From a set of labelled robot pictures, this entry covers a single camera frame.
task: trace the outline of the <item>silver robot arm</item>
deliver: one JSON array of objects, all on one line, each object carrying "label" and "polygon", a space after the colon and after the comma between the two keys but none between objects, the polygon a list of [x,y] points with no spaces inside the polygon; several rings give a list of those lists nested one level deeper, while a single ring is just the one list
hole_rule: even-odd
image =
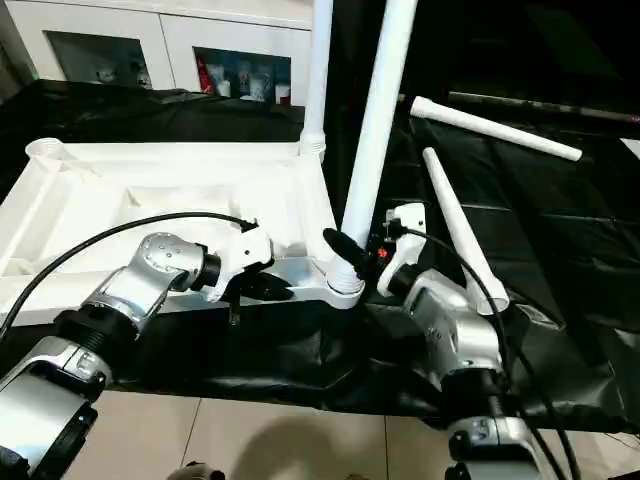
[{"label": "silver robot arm", "polygon": [[[392,225],[425,233],[424,207],[407,204],[388,211],[387,232]],[[393,258],[381,267],[343,234],[325,230],[324,235],[361,278],[377,281],[381,295],[401,299],[404,313],[423,332],[427,370],[442,392],[449,451],[458,462],[446,478],[542,478],[532,433],[505,401],[496,330],[475,312],[461,286],[434,269],[418,267],[425,239],[412,233],[399,236]]]},{"label": "silver robot arm", "polygon": [[91,404],[168,292],[201,290],[217,301],[236,275],[271,260],[271,242],[260,227],[213,254],[172,234],[147,236],[129,265],[78,310],[58,315],[56,336],[43,338],[0,379],[0,478],[64,475],[97,419]]}]

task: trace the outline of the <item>black tablecloth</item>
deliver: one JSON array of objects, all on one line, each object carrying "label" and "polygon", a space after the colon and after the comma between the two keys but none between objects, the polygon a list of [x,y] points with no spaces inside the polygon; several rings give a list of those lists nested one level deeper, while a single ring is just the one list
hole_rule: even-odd
[{"label": "black tablecloth", "polygon": [[[508,334],[521,342],[567,428],[635,431],[640,425],[640,160],[616,138],[637,126],[584,125],[569,116],[483,111],[582,148],[578,163],[399,112],[373,233],[386,208],[424,201],[429,232],[448,240],[419,154],[434,146],[495,273],[513,299]],[[335,109],[327,122],[325,178],[340,218],[360,119]],[[24,167],[24,146],[64,142],[295,141],[300,110],[146,92],[37,82],[0,108],[0,197]],[[463,282],[455,261],[425,248],[423,266]],[[336,411],[420,416],[438,424],[423,337],[397,305],[374,293],[349,311],[321,302],[161,315],[140,339],[116,388],[290,402]],[[0,370],[51,326],[18,327]],[[538,423],[544,409],[514,362],[517,390]]]}]

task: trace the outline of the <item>white pipe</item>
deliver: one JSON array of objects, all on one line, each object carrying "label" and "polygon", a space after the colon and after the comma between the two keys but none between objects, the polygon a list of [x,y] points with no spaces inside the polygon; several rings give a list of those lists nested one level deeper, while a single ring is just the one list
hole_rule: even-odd
[{"label": "white pipe", "polygon": [[313,30],[311,33],[311,63],[304,111],[304,128],[300,134],[300,152],[323,152],[324,107],[327,97],[327,70],[331,46],[333,0],[313,2]]},{"label": "white pipe", "polygon": [[[447,228],[456,251],[478,273],[482,283],[489,290],[498,311],[505,310],[509,306],[509,296],[502,282],[493,275],[435,150],[425,148],[422,156],[429,169],[431,183],[433,183],[433,189],[438,197],[438,203],[447,222]],[[464,268],[463,270],[467,279],[467,292],[476,306],[476,311],[480,315],[491,315],[491,305],[486,296],[473,277]]]},{"label": "white pipe", "polygon": [[[378,196],[417,0],[387,0],[362,121],[342,231],[365,247]],[[335,256],[327,281],[340,293],[362,288],[351,265]]]},{"label": "white pipe", "polygon": [[506,140],[507,142],[517,143],[518,145],[540,150],[541,152],[566,158],[567,160],[577,161],[582,156],[582,151],[577,148],[523,132],[517,128],[507,127],[506,125],[492,122],[486,118],[476,117],[475,115],[470,115],[454,108],[438,105],[428,98],[416,97],[411,106],[411,115],[466,128],[467,130]]}]

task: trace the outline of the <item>cable connector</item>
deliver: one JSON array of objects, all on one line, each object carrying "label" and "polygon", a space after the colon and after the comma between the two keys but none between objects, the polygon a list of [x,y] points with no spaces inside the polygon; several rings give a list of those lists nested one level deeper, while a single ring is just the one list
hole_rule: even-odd
[{"label": "cable connector", "polygon": [[395,242],[408,231],[399,218],[389,220],[383,223],[382,226],[386,229],[385,241],[387,242]]},{"label": "cable connector", "polygon": [[246,233],[250,230],[253,230],[254,228],[258,228],[260,225],[258,224],[258,220],[254,220],[253,222],[249,222],[246,220],[243,220],[242,223],[238,223],[238,225],[240,225],[240,231],[242,233]]}]

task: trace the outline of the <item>tile floor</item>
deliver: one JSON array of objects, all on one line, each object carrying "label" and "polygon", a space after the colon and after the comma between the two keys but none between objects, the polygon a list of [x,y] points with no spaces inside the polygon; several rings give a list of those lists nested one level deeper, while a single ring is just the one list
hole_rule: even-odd
[{"label": "tile floor", "polygon": [[[230,480],[441,480],[451,464],[445,435],[412,418],[118,392],[98,409],[65,480],[163,480],[192,460]],[[557,436],[545,436],[560,458]],[[585,480],[640,470],[636,438],[570,436]]]}]

